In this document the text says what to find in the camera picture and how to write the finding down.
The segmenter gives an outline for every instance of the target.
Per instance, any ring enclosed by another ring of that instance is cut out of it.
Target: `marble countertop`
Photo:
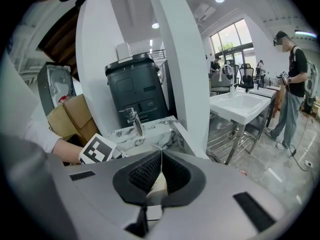
[[[174,116],[142,124],[144,135],[137,134],[133,126],[114,130],[106,139],[117,144],[117,149],[130,155],[149,151],[151,146],[209,159],[192,136]]]

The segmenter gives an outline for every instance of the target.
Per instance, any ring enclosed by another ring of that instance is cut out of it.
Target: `white sleeve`
[[[52,153],[61,137],[30,118],[25,128],[23,139],[38,144],[46,153]]]

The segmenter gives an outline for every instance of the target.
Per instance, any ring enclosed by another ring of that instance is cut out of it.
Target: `desk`
[[[277,91],[273,90],[273,89],[259,88],[259,89],[250,89],[249,93],[259,95],[259,96],[268,97],[271,99],[271,103],[269,105],[269,110],[268,110],[267,122],[266,122],[266,127],[269,127],[271,117],[273,116],[274,109],[275,109]]]
[[[276,113],[278,111],[278,106],[279,106],[279,101],[280,101],[280,89],[281,88],[277,87],[277,86],[272,86],[272,85],[267,86],[266,88],[276,91],[275,104],[274,104],[274,109],[273,109],[273,114],[272,114],[272,117],[275,118]]]

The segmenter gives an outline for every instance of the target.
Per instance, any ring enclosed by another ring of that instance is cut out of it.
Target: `metal railing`
[[[149,52],[149,51],[148,52],[142,52],[142,53],[139,53],[139,54],[145,54],[145,53],[151,55],[151,57],[153,58],[154,62],[167,58],[167,54],[166,54],[166,50],[165,49],[163,49],[163,50],[153,50],[152,52]]]

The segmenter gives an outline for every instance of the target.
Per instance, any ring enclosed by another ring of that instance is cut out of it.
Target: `wooden panel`
[[[51,54],[53,57],[58,56],[61,54],[61,51],[66,47],[69,47],[76,40],[76,27],[73,28],[69,33],[61,38],[61,40],[53,47]]]
[[[76,32],[79,9],[74,7],[63,15],[48,31],[39,48],[55,63],[69,65],[77,76]]]
[[[71,59],[69,59],[66,62],[67,65],[69,65],[71,68],[77,65],[76,56],[73,56]]]
[[[70,60],[75,55],[76,55],[76,43],[74,42],[67,49],[64,49],[63,53],[60,55],[57,62],[60,64],[65,64],[68,60]]]

